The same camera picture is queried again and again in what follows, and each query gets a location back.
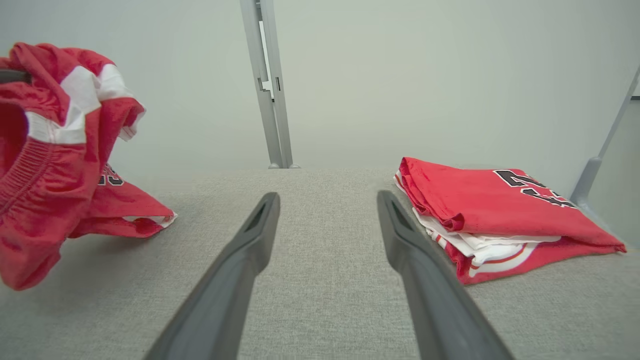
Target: white stripe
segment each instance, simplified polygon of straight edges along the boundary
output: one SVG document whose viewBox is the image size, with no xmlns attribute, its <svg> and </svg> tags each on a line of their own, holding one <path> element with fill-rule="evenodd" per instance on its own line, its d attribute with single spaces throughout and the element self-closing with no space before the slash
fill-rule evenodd
<svg viewBox="0 0 640 360">
<path fill-rule="evenodd" d="M 100 81 L 100 88 L 98 89 L 98 99 L 100 101 L 117 99 L 120 97 L 131 97 L 135 99 L 131 90 L 124 84 L 124 79 L 118 68 L 113 64 L 107 64 L 102 67 L 100 75 L 98 75 Z M 144 110 L 138 114 L 136 120 L 130 126 L 124 126 L 120 130 L 119 137 L 125 141 L 131 140 L 133 136 L 138 132 L 138 122 L 145 115 L 147 109 L 142 106 Z"/>
<path fill-rule="evenodd" d="M 173 222 L 175 221 L 175 219 L 178 217 L 178 214 L 176 214 L 175 212 L 173 212 L 173 216 L 169 219 L 169 221 L 167 222 L 163 222 L 161 224 L 159 224 L 160 226 L 163 227 L 163 229 L 166 229 L 169 225 L 173 224 Z"/>
<path fill-rule="evenodd" d="M 29 123 L 30 137 L 47 143 L 86 143 L 86 114 L 99 109 L 101 101 L 120 97 L 133 98 L 131 91 L 124 85 L 122 75 L 113 64 L 103 66 L 98 76 L 82 66 L 76 66 L 60 83 L 60 87 L 70 98 L 65 124 L 60 126 L 55 121 L 27 111 L 25 115 Z M 120 137 L 124 140 L 131 139 L 136 134 L 136 125 L 145 112 L 146 109 L 138 114 L 131 126 L 123 127 Z"/>
<path fill-rule="evenodd" d="M 474 250 L 474 258 L 472 264 L 480 266 L 486 261 L 506 259 L 510 256 L 518 254 L 524 245 L 506 244 L 506 245 L 490 245 L 479 250 Z"/>
<path fill-rule="evenodd" d="M 98 75 L 97 98 L 100 102 L 119 97 L 134 97 L 124 85 L 124 79 L 116 65 L 106 64 Z"/>
<path fill-rule="evenodd" d="M 438 239 L 438 245 L 440 245 L 441 248 L 446 248 L 447 247 L 447 240 L 445 240 L 442 236 L 440 237 L 440 239 Z"/>
<path fill-rule="evenodd" d="M 458 233 L 450 233 L 433 217 L 421 215 L 414 207 L 411 208 L 418 222 L 425 227 L 432 239 L 436 239 L 438 235 L 447 240 L 451 245 L 455 246 L 464 256 L 470 258 L 474 255 L 474 250 L 460 238 Z"/>
<path fill-rule="evenodd" d="M 469 246 L 479 250 L 492 245 L 512 245 L 516 243 L 545 243 L 560 240 L 561 236 L 526 236 L 460 233 L 460 237 Z"/>
<path fill-rule="evenodd" d="M 520 255 L 503 263 L 485 263 L 480 265 L 477 269 L 469 268 L 469 276 L 473 277 L 481 272 L 503 272 L 516 268 L 529 258 L 538 244 L 539 243 L 527 243 Z"/>
<path fill-rule="evenodd" d="M 69 108 L 64 126 L 31 111 L 24 114 L 29 123 L 28 135 L 36 140 L 46 143 L 86 143 L 84 113 L 77 106 Z"/>
</svg>

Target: clothing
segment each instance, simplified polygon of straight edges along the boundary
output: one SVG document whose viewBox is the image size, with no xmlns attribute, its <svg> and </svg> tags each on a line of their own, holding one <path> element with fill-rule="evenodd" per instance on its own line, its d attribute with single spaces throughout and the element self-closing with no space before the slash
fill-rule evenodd
<svg viewBox="0 0 640 360">
<path fill-rule="evenodd" d="M 452 174 L 451 181 L 448 181 L 449 174 Z M 500 181 L 491 181 L 486 174 L 495 174 Z M 460 170 L 411 158 L 403 159 L 394 177 L 396 185 L 412 201 L 413 213 L 427 234 L 456 264 L 456 275 L 463 284 L 522 274 L 574 256 L 626 252 L 624 244 L 557 193 L 549 190 L 551 201 L 531 196 L 543 206 L 536 206 L 536 202 L 531 205 L 526 201 L 531 192 L 511 192 L 512 182 L 507 181 L 509 186 L 505 190 L 503 177 L 513 183 L 527 183 L 531 187 L 521 190 L 531 188 L 538 195 L 547 189 L 540 188 L 542 184 L 521 170 Z M 540 186 L 533 187 L 533 182 Z M 463 188 L 466 184 L 470 184 L 471 189 Z M 482 194 L 473 194 L 474 190 Z M 514 199 L 515 195 L 524 198 Z M 557 209 L 571 213 L 558 215 L 554 211 Z M 536 219 L 533 225 L 529 221 L 532 218 Z M 575 222 L 585 228 L 577 229 Z M 466 227 L 482 229 L 484 234 L 462 232 L 467 231 Z M 580 240 L 566 234 L 576 234 Z"/>
<path fill-rule="evenodd" d="M 522 170 L 462 170 L 403 158 L 401 180 L 422 215 L 457 233 L 569 236 L 574 241 L 624 244 L 580 209 Z"/>
<path fill-rule="evenodd" d="M 15 290 L 38 284 L 60 259 L 60 246 L 69 236 L 149 236 L 164 227 L 149 229 L 147 220 L 128 221 L 144 225 L 131 226 L 124 217 L 166 217 L 165 225 L 175 218 L 105 168 L 116 138 L 131 139 L 145 112 L 110 60 L 83 49 L 17 43 L 9 58 L 0 58 L 0 69 L 32 77 L 30 84 L 0 85 L 0 275 L 5 284 Z M 102 175 L 107 181 L 111 175 L 114 184 L 99 186 Z"/>
</svg>

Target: white wall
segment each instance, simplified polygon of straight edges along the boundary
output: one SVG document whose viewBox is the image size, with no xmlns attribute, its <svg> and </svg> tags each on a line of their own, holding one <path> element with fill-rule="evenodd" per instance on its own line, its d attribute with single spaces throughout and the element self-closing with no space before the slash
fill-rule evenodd
<svg viewBox="0 0 640 360">
<path fill-rule="evenodd" d="M 4 54 L 50 42 L 118 65 L 148 108 L 111 157 L 133 183 L 269 165 L 239 1 L 2 0 L 0 34 Z"/>
<path fill-rule="evenodd" d="M 614 233 L 640 247 L 640 101 L 632 101 L 602 158 L 589 203 Z"/>
<path fill-rule="evenodd" d="M 640 65 L 640 1 L 275 0 L 294 162 L 522 168 L 567 196 Z"/>
</svg>

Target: stack of clothes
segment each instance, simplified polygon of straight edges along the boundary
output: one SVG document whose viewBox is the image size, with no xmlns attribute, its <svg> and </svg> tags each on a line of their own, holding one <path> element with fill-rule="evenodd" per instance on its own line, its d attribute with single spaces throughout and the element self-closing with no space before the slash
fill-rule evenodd
<svg viewBox="0 0 640 360">
<path fill-rule="evenodd" d="M 463 284 L 591 254 L 626 252 L 580 209 L 516 169 L 462 170 L 403 158 L 394 177 Z"/>
</svg>

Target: gray fabric surface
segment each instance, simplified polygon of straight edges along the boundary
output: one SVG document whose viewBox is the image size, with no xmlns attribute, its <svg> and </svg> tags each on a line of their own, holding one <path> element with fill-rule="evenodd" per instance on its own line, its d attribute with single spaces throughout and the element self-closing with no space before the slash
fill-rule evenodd
<svg viewBox="0 0 640 360">
<path fill-rule="evenodd" d="M 264 170 L 138 184 L 180 217 L 150 240 L 69 240 L 43 283 L 0 287 L 1 359 L 140 359 L 261 196 L 280 193 L 240 358 L 418 357 L 377 190 L 393 170 Z M 467 287 L 517 359 L 638 359 L 637 249 Z"/>
</svg>

